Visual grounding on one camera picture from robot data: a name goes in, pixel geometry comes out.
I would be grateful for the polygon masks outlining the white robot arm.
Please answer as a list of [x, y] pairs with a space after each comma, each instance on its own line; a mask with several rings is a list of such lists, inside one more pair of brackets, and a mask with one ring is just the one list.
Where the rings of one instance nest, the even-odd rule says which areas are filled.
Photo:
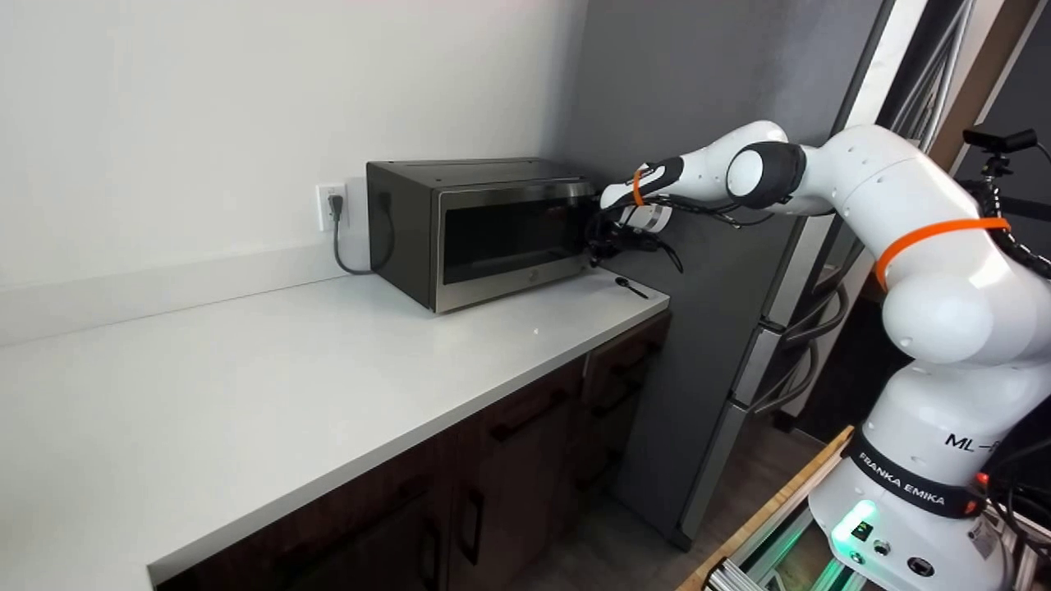
[[659, 233], [680, 206], [835, 213], [877, 256], [881, 321], [905, 363], [807, 509], [830, 556], [882, 591], [1003, 591], [1010, 558], [978, 469], [1051, 393], [1051, 284], [999, 246], [1008, 222], [881, 123], [810, 147], [748, 122], [601, 191], [627, 236]]

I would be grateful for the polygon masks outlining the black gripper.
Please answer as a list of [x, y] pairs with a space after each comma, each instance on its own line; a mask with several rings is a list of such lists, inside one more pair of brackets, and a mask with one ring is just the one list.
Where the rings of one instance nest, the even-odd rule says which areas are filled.
[[585, 250], [592, 262], [613, 259], [624, 250], [652, 250], [656, 236], [644, 229], [631, 229], [624, 222], [624, 206], [594, 209], [585, 220]]

